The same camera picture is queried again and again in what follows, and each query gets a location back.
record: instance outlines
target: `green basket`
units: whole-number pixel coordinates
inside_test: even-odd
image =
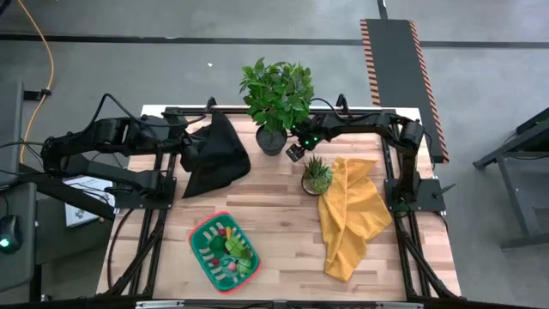
[[[238,239],[244,248],[247,249],[246,255],[248,257],[235,257],[227,249],[214,250],[210,247],[210,245],[215,247],[212,243],[216,241],[219,243],[220,238],[226,239],[226,236],[220,235],[220,230],[226,230],[227,227],[231,228],[231,238]],[[256,250],[237,222],[226,211],[217,212],[196,226],[189,234],[189,244],[202,269],[220,293],[229,294],[241,288],[260,269],[261,262]],[[219,261],[219,264],[215,265],[213,263],[215,259]],[[230,262],[237,264],[238,271],[228,269]],[[240,270],[247,269],[249,271],[245,274],[240,272]]]

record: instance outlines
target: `green leafy plant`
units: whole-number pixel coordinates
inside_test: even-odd
[[[249,90],[244,102],[257,125],[270,132],[290,129],[309,115],[314,89],[311,70],[301,64],[279,62],[265,66],[264,58],[254,67],[242,68],[240,93]]]
[[[332,184],[332,171],[323,164],[322,158],[317,158],[315,155],[305,164],[304,177],[315,193],[326,192]]]

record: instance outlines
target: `orange cable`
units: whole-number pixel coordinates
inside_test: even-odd
[[[27,14],[27,17],[28,17],[29,21],[32,22],[32,24],[34,26],[34,29],[36,29],[36,32],[38,33],[38,35],[42,39],[42,42],[44,42],[45,49],[48,52],[48,57],[50,58],[50,68],[51,68],[51,70],[50,70],[50,80],[48,81],[48,85],[46,86],[46,89],[51,90],[51,83],[53,82],[53,73],[55,72],[55,64],[53,63],[53,56],[51,54],[50,47],[48,46],[48,42],[45,40],[44,35],[42,34],[42,31],[40,30],[40,27],[38,27],[38,25],[36,24],[36,21],[34,21],[34,18],[31,16],[31,14],[28,12],[27,8],[25,7],[25,4],[23,4],[23,1],[22,0],[17,0],[17,2],[21,6],[21,8],[25,11],[25,14]],[[25,132],[25,138],[23,138],[24,142],[26,142],[27,139],[28,139],[28,133],[33,128],[34,117],[36,117],[36,114],[38,113],[38,111],[42,107],[42,104],[44,104],[45,97],[46,97],[46,95],[42,94],[42,99],[40,100],[40,103],[34,109],[33,116],[31,116],[31,119],[28,122],[27,131]],[[26,149],[26,145],[23,144],[22,147],[21,147],[21,157],[19,159],[20,163],[23,163],[23,158],[25,157],[25,149]]]

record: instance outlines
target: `computer mouse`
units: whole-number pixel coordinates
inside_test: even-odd
[[[11,254],[23,244],[21,219],[18,215],[6,215],[0,218],[0,252]]]

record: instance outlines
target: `black plant pot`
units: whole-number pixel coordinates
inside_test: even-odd
[[[278,155],[286,146],[287,139],[286,130],[271,133],[265,129],[264,125],[260,126],[256,132],[257,144],[266,155]]]

